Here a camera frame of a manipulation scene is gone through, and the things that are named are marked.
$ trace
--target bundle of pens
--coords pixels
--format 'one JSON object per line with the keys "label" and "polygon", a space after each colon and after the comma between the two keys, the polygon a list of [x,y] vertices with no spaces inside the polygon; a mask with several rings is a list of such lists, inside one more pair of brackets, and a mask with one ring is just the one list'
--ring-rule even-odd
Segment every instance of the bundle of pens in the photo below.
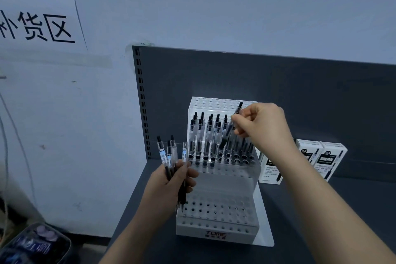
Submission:
{"label": "bundle of pens", "polygon": [[[175,138],[171,135],[171,140],[168,140],[166,151],[164,143],[161,141],[161,137],[157,136],[157,146],[160,151],[162,164],[165,166],[166,177],[170,180],[175,172],[177,171],[177,163],[179,161],[177,157],[177,145]],[[187,140],[183,142],[182,161],[183,165],[187,165]],[[186,182],[184,181],[179,190],[179,199],[177,206],[184,205],[186,203]]]}
{"label": "bundle of pens", "polygon": [[[242,108],[240,102],[235,114]],[[235,135],[234,123],[228,121],[227,115],[220,121],[220,114],[217,114],[215,122],[213,114],[208,121],[204,119],[204,113],[197,124],[197,112],[195,112],[189,128],[189,160],[196,165],[200,163],[206,166],[210,163],[214,166],[218,163],[248,164],[249,159],[254,159],[254,145],[249,138],[241,138]]]}

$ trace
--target wire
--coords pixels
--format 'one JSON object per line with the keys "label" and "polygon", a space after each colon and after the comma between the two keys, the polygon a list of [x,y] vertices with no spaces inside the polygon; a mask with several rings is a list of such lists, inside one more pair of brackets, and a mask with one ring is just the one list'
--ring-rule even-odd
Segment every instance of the wire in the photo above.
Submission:
{"label": "wire", "polygon": [[28,172],[28,174],[29,174],[30,187],[31,187],[31,189],[32,189],[33,203],[34,203],[34,206],[36,207],[36,209],[37,209],[37,211],[38,211],[37,200],[36,200],[36,191],[34,190],[34,183],[33,183],[32,171],[31,171],[31,169],[30,169],[29,161],[28,161],[27,156],[26,156],[25,148],[24,148],[23,145],[22,145],[22,141],[21,141],[21,138],[19,137],[19,133],[18,133],[17,127],[16,127],[16,125],[15,125],[15,123],[14,123],[14,120],[12,119],[12,116],[11,116],[10,112],[8,111],[7,104],[6,104],[6,102],[4,101],[4,98],[3,98],[3,95],[1,94],[1,92],[0,92],[0,99],[1,99],[1,101],[3,102],[4,109],[6,109],[6,112],[7,112],[7,115],[8,115],[8,117],[9,117],[10,121],[11,121],[12,127],[14,128],[15,135],[17,136],[17,139],[18,139],[18,142],[19,142],[19,146],[21,147],[22,154],[23,154],[23,158],[25,159],[25,164],[26,164],[27,172]]}
{"label": "wire", "polygon": [[6,182],[4,184],[4,191],[3,191],[3,200],[4,200],[4,210],[6,214],[6,219],[4,222],[4,231],[3,231],[3,236],[0,240],[0,246],[3,244],[4,239],[6,237],[6,232],[7,232],[7,225],[8,225],[8,205],[7,205],[7,187],[8,187],[8,141],[6,137],[6,131],[4,130],[4,124],[3,120],[1,119],[0,115],[0,128],[1,128],[1,133],[3,135],[3,141],[4,141],[4,163],[6,167]]}

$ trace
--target right hand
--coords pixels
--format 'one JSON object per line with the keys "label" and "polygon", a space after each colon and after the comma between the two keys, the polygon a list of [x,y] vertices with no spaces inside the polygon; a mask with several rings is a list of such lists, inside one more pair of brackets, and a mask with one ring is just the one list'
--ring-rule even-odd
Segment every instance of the right hand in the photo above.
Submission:
{"label": "right hand", "polygon": [[287,152],[296,151],[285,113],[276,104],[255,103],[231,116],[236,125],[235,134],[250,137],[254,146],[272,162]]}

